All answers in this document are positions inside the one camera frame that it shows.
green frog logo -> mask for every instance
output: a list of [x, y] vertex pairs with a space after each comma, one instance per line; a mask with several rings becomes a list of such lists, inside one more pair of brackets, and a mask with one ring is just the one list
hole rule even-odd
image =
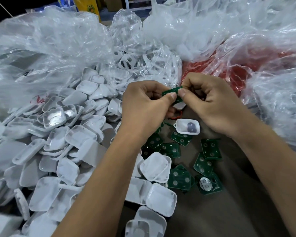
[[94, 6], [92, 4], [88, 5], [88, 12], [95, 13], [95, 8], [94, 8]]

dark background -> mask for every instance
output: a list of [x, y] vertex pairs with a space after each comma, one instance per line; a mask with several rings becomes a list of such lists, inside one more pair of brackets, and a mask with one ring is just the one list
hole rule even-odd
[[[25, 9], [41, 7], [57, 0], [0, 0], [0, 3], [11, 13], [17, 16], [25, 12]], [[0, 21], [10, 18], [10, 15], [0, 6]]]

yellow package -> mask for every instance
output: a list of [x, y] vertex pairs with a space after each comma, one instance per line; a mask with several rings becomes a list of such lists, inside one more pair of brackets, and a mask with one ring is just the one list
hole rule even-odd
[[101, 21], [97, 2], [95, 0], [73, 0], [73, 1], [76, 4], [79, 11], [95, 13], [96, 15], [99, 16], [99, 21]]

person's left hand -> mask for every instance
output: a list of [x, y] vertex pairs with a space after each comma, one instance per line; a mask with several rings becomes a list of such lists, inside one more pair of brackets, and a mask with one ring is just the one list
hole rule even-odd
[[161, 96], [170, 88], [153, 81], [137, 81], [127, 86], [123, 94], [123, 115], [120, 131], [128, 131], [146, 142], [161, 125], [165, 117], [173, 117], [175, 92]]

hand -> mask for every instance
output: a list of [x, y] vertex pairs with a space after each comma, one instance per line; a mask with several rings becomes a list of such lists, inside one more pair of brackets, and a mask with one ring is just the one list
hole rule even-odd
[[[243, 128], [254, 125], [253, 115], [225, 82], [225, 80], [199, 73], [189, 73], [182, 82], [178, 95], [211, 129], [231, 138], [238, 137]], [[202, 90], [205, 101], [190, 89]]]
[[177, 94], [172, 92], [161, 97], [161, 93], [169, 89], [153, 80], [130, 83], [123, 94], [121, 130], [142, 138], [144, 144], [165, 117], [174, 116], [175, 108], [171, 105]]

